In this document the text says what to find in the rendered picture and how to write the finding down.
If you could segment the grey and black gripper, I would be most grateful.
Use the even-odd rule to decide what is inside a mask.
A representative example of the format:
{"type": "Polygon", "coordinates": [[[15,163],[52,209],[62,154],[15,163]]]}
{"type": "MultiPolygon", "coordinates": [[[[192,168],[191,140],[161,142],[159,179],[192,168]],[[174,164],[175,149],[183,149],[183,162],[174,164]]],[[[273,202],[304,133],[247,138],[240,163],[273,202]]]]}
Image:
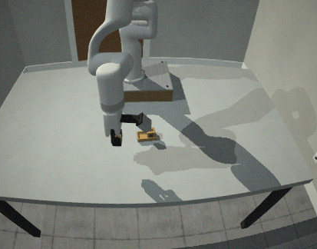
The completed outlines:
{"type": "MultiPolygon", "coordinates": [[[[124,106],[122,107],[122,109],[124,106]]],[[[122,134],[122,129],[121,129],[121,114],[122,114],[122,109],[116,112],[104,112],[104,132],[105,136],[109,137],[111,134],[111,144],[112,146],[115,147],[120,147],[121,146],[121,139],[119,138],[120,134],[122,134]],[[117,137],[115,137],[117,135],[117,137]]]]}

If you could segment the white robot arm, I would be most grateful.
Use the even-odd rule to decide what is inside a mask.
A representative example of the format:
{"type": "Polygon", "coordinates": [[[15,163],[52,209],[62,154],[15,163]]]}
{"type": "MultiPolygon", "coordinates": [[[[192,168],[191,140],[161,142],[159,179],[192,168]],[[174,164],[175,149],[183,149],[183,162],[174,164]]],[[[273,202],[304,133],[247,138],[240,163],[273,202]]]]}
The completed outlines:
{"type": "MultiPolygon", "coordinates": [[[[124,106],[123,81],[135,83],[144,79],[144,72],[140,73],[141,44],[138,39],[156,38],[157,16],[157,4],[154,1],[107,0],[105,21],[94,33],[88,49],[88,71],[96,76],[102,110],[121,110],[124,106]],[[98,53],[101,41],[118,29],[122,52],[98,53]]],[[[135,123],[145,133],[151,131],[152,120],[144,113],[121,114],[120,122],[135,123]]]]}

